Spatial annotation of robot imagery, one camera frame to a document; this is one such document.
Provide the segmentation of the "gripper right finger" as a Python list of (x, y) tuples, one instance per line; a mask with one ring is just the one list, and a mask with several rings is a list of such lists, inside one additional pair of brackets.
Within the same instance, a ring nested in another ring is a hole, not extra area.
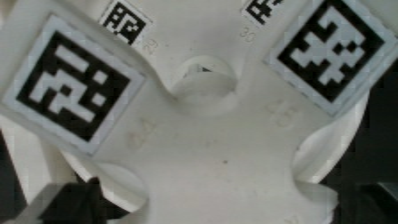
[(356, 185), (340, 203), (335, 224), (398, 224), (398, 183)]

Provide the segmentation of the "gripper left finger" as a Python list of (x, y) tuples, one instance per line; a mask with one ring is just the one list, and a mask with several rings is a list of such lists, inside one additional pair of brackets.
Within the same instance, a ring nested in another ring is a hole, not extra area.
[(116, 224), (129, 211), (106, 198), (100, 179), (49, 184), (11, 224)]

